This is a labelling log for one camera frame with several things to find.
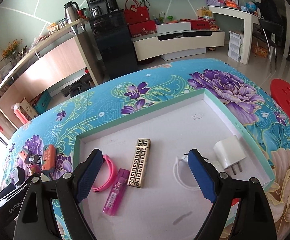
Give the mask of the teal storage crate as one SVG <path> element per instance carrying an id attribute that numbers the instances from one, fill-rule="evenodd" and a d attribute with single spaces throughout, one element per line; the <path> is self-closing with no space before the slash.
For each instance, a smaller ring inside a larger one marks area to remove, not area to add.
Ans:
<path id="1" fill-rule="evenodd" d="M 38 115 L 44 113 L 47 110 L 47 107 L 51 101 L 51 96 L 47 90 L 35 98 L 33 102 L 33 107 Z"/>

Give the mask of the black coffee machine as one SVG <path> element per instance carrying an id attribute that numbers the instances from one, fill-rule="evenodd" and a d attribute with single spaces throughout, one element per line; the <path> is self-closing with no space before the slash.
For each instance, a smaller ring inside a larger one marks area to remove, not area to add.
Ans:
<path id="1" fill-rule="evenodd" d="M 118 11 L 116 0 L 86 0 L 92 18 Z"/>

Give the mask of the black chair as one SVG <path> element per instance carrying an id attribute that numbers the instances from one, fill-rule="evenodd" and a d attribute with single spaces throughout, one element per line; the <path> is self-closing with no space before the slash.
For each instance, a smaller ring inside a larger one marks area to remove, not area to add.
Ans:
<path id="1" fill-rule="evenodd" d="M 259 41 L 265 42 L 268 46 L 269 60 L 270 60 L 270 72 L 272 73 L 272 49 L 274 50 L 275 56 L 275 71 L 277 70 L 277 43 L 272 35 L 275 37 L 282 37 L 284 28 L 278 23 L 268 21 L 265 19 L 259 19 L 259 29 L 254 30 L 252 35 L 257 39 L 258 49 Z"/>

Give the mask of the steel thermos jug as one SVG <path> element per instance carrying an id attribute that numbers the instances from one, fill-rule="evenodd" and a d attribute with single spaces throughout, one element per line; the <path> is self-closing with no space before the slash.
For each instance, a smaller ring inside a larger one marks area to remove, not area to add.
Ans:
<path id="1" fill-rule="evenodd" d="M 68 24 L 78 20 L 80 18 L 78 11 L 79 11 L 79 6 L 76 2 L 74 1 L 69 1 L 64 5 L 65 9 L 65 18 L 68 22 Z"/>

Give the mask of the red plastic stool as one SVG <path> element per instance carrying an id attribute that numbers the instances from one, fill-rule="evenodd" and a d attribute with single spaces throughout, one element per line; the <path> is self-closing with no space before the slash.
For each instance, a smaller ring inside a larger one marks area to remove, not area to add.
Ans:
<path id="1" fill-rule="evenodd" d="M 282 79 L 273 79 L 270 83 L 270 92 L 290 120 L 290 83 Z"/>

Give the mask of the white tv stand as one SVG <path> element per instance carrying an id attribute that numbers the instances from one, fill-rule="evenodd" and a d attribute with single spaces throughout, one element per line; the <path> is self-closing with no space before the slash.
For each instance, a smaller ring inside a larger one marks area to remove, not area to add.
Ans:
<path id="1" fill-rule="evenodd" d="M 162 56 L 165 60 L 195 55 L 207 48 L 222 47 L 225 32 L 189 30 L 166 34 L 149 34 L 132 39 L 138 61 Z"/>

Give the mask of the pink translucent lighter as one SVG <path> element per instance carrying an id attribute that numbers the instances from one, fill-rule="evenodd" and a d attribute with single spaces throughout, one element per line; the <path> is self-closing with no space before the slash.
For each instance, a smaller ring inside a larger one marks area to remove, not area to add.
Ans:
<path id="1" fill-rule="evenodd" d="M 103 208 L 103 213 L 106 215 L 116 215 L 127 187 L 129 173 L 129 170 L 123 168 L 119 169 Z"/>

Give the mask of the wooden curved desk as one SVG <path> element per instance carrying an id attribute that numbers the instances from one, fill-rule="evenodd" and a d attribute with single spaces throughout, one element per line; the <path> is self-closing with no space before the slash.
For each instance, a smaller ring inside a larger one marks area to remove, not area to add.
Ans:
<path id="1" fill-rule="evenodd" d="M 14 104 L 23 99 L 31 101 L 72 74 L 87 68 L 96 86 L 103 83 L 103 65 L 97 58 L 98 47 L 90 31 L 80 29 L 80 33 L 74 34 L 43 56 L 40 55 L 42 50 L 71 33 L 73 28 L 80 28 L 82 25 L 87 29 L 91 28 L 88 20 L 79 19 L 38 43 L 1 81 L 0 92 L 14 75 L 18 75 L 0 96 L 0 111 L 14 128 L 22 126 L 12 109 Z"/>

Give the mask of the white power adapter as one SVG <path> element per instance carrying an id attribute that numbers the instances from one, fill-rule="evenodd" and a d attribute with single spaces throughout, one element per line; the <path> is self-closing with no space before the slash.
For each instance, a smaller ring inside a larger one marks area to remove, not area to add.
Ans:
<path id="1" fill-rule="evenodd" d="M 213 150 L 223 170 L 231 169 L 234 176 L 243 171 L 240 162 L 246 155 L 236 135 L 218 141 Z"/>

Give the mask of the white shallow tray box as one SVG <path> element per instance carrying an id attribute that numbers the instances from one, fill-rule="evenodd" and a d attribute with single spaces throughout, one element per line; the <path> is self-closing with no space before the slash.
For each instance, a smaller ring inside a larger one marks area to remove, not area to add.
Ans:
<path id="1" fill-rule="evenodd" d="M 247 130 L 208 90 L 159 103 L 134 112 L 81 136 L 79 157 L 95 148 L 118 168 L 131 169 L 138 139 L 150 139 L 150 155 L 143 188 L 127 187 L 115 216 L 103 213 L 109 191 L 90 193 L 82 201 L 85 218 L 97 239 L 193 239 L 211 202 L 201 191 L 188 191 L 175 181 L 173 165 L 191 149 L 217 162 L 214 145 L 236 135 L 246 158 L 234 179 L 256 177 L 264 189 L 274 174 Z"/>

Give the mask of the black cabinet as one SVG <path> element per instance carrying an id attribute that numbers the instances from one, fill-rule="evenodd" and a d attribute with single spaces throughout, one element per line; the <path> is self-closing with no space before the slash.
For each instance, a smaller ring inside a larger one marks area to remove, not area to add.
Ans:
<path id="1" fill-rule="evenodd" d="M 90 21 L 93 36 L 110 79 L 138 71 L 136 53 L 123 10 Z"/>

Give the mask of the gold patterned lighter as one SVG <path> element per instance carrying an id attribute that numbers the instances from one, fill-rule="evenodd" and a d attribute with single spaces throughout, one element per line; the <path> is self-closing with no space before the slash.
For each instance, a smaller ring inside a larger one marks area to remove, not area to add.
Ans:
<path id="1" fill-rule="evenodd" d="M 132 187 L 143 188 L 147 163 L 150 155 L 150 139 L 138 139 L 136 150 L 129 173 L 127 184 Z"/>

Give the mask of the black toy car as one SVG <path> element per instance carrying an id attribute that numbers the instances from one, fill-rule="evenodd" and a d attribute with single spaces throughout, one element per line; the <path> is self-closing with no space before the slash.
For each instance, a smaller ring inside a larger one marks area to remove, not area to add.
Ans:
<path id="1" fill-rule="evenodd" d="M 27 165 L 41 165 L 41 156 L 31 153 L 25 148 L 22 148 L 22 150 L 18 153 L 18 156 Z"/>

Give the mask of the pink toy dog figure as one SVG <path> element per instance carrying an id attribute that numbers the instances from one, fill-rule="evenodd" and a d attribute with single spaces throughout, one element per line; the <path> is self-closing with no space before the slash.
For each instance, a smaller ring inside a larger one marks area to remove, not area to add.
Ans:
<path id="1" fill-rule="evenodd" d="M 34 173 L 41 174 L 41 169 L 40 169 L 40 167 L 38 165 L 31 165 L 29 170 L 30 170 L 30 174 L 31 175 L 34 174 Z"/>

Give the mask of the red gift bag on floor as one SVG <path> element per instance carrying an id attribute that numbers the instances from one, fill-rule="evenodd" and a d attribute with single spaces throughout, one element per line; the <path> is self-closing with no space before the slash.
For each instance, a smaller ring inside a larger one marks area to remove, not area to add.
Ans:
<path id="1" fill-rule="evenodd" d="M 14 104 L 12 110 L 20 122 L 25 125 L 38 116 L 33 106 L 23 98 L 21 102 Z"/>

